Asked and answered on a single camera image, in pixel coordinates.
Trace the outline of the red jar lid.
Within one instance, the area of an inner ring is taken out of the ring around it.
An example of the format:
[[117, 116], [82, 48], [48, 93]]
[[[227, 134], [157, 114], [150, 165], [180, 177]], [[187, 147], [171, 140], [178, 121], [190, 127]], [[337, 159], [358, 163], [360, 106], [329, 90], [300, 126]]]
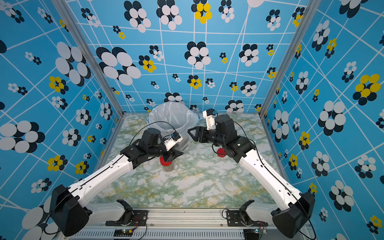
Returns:
[[226, 154], [226, 152], [225, 152], [225, 150], [224, 150], [223, 148], [219, 148], [219, 149], [217, 150], [217, 155], [218, 155], [219, 157], [221, 157], [221, 158], [224, 158], [227, 154]]

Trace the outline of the lidless clear jar beans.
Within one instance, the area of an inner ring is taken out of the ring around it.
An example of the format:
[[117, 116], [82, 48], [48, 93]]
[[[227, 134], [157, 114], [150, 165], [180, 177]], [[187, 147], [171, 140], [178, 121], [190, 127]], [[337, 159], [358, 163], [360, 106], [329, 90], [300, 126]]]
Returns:
[[178, 143], [178, 145], [176, 147], [176, 150], [178, 150], [178, 151], [184, 151], [186, 149], [186, 147], [188, 146], [188, 144], [192, 140], [188, 133], [182, 134], [181, 136], [183, 139], [180, 143]]

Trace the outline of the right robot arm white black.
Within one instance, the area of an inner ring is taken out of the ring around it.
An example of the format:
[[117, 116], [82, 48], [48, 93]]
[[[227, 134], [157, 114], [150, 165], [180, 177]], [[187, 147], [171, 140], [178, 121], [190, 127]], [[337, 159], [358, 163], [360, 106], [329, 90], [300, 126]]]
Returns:
[[222, 147], [226, 155], [249, 171], [268, 191], [275, 204], [258, 204], [249, 200], [239, 209], [241, 224], [246, 227], [273, 224], [285, 237], [292, 239], [310, 223], [315, 198], [302, 193], [287, 182], [262, 158], [257, 146], [246, 136], [238, 135], [237, 123], [229, 115], [205, 114], [207, 125], [188, 129], [195, 142]]

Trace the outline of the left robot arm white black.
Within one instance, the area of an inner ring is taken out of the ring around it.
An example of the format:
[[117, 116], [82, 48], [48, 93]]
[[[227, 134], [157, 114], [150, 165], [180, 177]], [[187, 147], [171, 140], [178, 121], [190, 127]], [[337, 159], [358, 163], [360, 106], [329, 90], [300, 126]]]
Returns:
[[157, 129], [145, 130], [141, 139], [121, 150], [112, 161], [93, 174], [69, 187], [56, 187], [51, 196], [50, 218], [66, 237], [94, 223], [130, 224], [134, 219], [133, 209], [126, 201], [117, 200], [115, 204], [105, 207], [90, 207], [89, 203], [112, 182], [139, 165], [157, 157], [162, 157], [168, 163], [183, 155], [183, 152], [176, 149], [182, 140], [178, 132], [164, 139]]

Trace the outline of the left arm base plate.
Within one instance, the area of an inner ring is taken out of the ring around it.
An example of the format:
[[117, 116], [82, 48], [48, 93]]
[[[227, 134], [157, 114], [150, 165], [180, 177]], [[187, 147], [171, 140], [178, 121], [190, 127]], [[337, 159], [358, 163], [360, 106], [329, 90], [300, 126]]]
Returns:
[[147, 210], [132, 210], [128, 214], [123, 214], [123, 216], [118, 221], [107, 221], [106, 226], [118, 226], [118, 227], [144, 227], [148, 219]]

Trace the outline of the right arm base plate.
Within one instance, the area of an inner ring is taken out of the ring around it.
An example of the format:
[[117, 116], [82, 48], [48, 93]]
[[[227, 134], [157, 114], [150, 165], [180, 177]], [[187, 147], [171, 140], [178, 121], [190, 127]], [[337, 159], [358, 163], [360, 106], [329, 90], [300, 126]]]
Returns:
[[240, 210], [228, 210], [222, 211], [222, 216], [226, 219], [228, 227], [256, 227], [264, 228], [268, 227], [269, 224], [261, 221], [252, 221], [246, 217]]

